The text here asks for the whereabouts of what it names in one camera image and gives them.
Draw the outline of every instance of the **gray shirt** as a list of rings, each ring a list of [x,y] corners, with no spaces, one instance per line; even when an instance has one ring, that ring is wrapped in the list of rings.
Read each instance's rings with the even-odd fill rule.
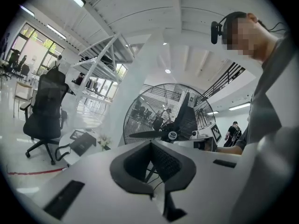
[[[262,64],[263,74],[251,99],[249,123],[236,143],[242,150],[247,144],[259,142],[261,138],[281,128],[278,115],[266,92],[275,83],[295,54],[291,36],[278,40],[270,57]]]

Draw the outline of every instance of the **wooden chair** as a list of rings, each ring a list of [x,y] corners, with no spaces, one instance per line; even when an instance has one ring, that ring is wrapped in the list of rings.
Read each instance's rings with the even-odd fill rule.
[[[14,104],[15,100],[19,101],[18,112],[20,110],[20,101],[28,102],[32,99],[32,86],[17,81],[14,91]]]

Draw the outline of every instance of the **white pillar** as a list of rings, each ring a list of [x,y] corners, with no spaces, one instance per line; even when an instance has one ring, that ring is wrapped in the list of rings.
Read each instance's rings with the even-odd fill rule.
[[[151,69],[156,66],[157,55],[163,46],[163,31],[154,32],[136,55],[114,97],[103,123],[94,130],[110,137],[110,148],[118,147],[126,113],[139,95]]]

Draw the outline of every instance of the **man's ear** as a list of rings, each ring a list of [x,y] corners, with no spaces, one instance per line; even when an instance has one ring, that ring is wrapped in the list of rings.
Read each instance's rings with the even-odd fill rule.
[[[252,13],[247,13],[247,18],[249,20],[252,20],[254,23],[258,22],[258,18],[254,14],[252,14]]]

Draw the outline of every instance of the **red tape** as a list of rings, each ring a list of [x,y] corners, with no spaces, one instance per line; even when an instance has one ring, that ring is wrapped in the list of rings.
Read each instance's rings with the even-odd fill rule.
[[[54,173],[54,172],[59,172],[62,171],[62,169],[64,168],[58,168],[58,169],[54,169],[54,170],[49,170],[49,171],[42,171],[42,172],[34,172],[34,173],[14,173],[14,172],[10,172],[7,173],[8,175],[37,175],[37,174],[48,174],[48,173]]]

